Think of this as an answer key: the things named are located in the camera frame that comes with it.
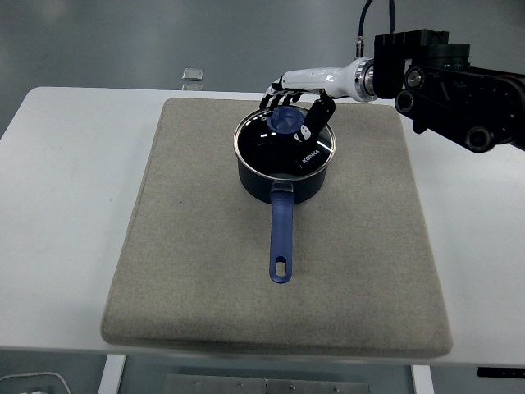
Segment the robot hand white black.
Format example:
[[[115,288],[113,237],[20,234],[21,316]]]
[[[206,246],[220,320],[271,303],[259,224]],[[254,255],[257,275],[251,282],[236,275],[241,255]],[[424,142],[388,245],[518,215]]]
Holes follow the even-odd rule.
[[[297,102],[306,93],[319,98],[304,116],[300,126],[293,128],[292,138],[300,143],[312,141],[329,122],[336,110],[335,101],[351,98],[366,103],[374,99],[367,87],[366,58],[359,58],[344,68],[328,67],[287,71],[267,88],[260,108],[276,109]]]

